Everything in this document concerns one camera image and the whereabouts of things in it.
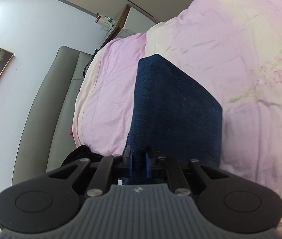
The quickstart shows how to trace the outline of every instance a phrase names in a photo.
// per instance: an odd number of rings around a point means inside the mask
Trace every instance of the upholstered headboard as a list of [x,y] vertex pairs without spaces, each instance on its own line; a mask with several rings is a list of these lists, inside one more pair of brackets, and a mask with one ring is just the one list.
[[70,135],[83,69],[92,55],[62,46],[33,101],[19,144],[12,184],[60,167],[76,147]]

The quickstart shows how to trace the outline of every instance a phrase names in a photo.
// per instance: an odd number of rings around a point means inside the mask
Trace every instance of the white logo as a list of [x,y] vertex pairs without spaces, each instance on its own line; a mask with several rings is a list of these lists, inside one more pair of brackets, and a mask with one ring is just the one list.
[[135,192],[140,193],[143,191],[143,189],[141,187],[137,187],[134,189]]

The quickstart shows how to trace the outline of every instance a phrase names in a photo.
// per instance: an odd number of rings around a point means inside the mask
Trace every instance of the metal screw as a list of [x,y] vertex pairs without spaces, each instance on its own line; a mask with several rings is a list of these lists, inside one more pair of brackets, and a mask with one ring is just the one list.
[[186,188],[178,188],[178,189],[175,190],[174,193],[178,196],[188,196],[188,195],[191,194],[191,191],[189,189],[186,189]]
[[98,197],[103,194],[103,191],[100,189],[90,189],[87,191],[87,195],[90,197]]

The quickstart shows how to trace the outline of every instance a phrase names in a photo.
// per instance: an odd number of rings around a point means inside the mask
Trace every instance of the bed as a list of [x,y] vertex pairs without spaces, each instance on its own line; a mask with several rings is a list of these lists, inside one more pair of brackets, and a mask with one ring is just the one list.
[[154,54],[222,106],[220,168],[282,198],[282,0],[194,0],[147,33],[108,43],[92,61],[76,100],[76,146],[88,145],[103,156],[122,154],[138,62]]

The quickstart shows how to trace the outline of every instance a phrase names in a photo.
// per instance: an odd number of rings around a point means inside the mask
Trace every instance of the dark blue cloth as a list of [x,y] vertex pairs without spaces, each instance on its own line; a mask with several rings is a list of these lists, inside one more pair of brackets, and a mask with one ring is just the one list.
[[128,139],[133,171],[126,185],[153,183],[146,178],[147,146],[155,156],[218,166],[221,134],[222,107],[203,86],[160,55],[139,61]]

